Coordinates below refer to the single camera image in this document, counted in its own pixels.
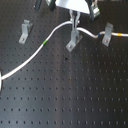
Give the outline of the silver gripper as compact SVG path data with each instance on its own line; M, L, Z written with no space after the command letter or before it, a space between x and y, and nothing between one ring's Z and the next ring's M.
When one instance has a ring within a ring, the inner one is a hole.
M45 0L49 9L53 11L56 6L69 9L70 21L72 23L72 32L77 29L79 23L80 12L88 14L90 20L94 21L99 15L100 10L98 8L97 0ZM74 11L77 11L75 18L75 28L74 28Z

